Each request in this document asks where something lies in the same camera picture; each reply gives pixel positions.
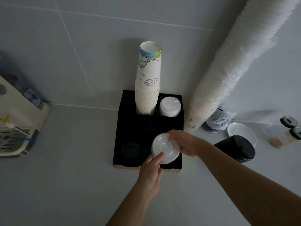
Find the person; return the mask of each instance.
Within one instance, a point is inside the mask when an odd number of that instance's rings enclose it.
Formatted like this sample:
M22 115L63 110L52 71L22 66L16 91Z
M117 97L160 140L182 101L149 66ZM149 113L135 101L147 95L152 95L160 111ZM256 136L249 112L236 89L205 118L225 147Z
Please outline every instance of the person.
M301 197L235 161L206 140L180 130L171 130L181 152L198 156L219 182L231 201L252 225L300 225ZM159 191L161 152L142 164L138 180L107 226L141 225L152 198Z

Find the stack of black lids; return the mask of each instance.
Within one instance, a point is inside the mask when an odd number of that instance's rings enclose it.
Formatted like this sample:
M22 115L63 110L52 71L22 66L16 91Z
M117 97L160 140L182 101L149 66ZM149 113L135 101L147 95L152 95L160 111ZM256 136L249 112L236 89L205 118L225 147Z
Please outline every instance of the stack of black lids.
M251 161L255 156L254 147L242 136L231 136L214 146L240 163Z

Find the black container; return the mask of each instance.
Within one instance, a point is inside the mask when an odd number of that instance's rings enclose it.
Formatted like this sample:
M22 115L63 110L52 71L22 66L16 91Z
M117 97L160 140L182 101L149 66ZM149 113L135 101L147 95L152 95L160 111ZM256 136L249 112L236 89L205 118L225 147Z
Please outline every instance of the black container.
M181 111L177 117L159 115L160 102L165 97L178 98ZM139 168L151 154L153 139L171 129L184 129L184 110L181 95L159 94L154 115L136 114L135 91L124 90L118 111L113 165L116 168ZM170 171L182 169L182 154L161 168Z
M251 161L255 156L254 147L242 136L231 136L214 146L240 163Z

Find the stack of paper cups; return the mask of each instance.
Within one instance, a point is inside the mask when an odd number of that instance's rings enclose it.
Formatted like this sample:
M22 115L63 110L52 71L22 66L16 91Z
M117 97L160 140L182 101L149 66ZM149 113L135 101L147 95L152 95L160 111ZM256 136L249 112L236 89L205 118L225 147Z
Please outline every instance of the stack of paper cups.
M136 112L155 112L160 91L161 46L147 41L140 45L139 64L135 81Z

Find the black plastic lid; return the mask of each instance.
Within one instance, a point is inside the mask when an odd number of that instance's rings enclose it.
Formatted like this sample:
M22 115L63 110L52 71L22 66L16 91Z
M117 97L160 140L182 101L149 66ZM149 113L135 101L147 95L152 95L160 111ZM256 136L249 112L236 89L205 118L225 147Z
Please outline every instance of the black plastic lid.
M300 127L294 127L290 129L290 134L292 137L294 137L297 140L301 140L301 128Z
M298 125L298 121L295 118L290 116L284 116L280 119L281 124L287 128L294 128Z
M255 156L253 145L242 136L234 136L235 142L240 149L239 158L245 161L252 160Z

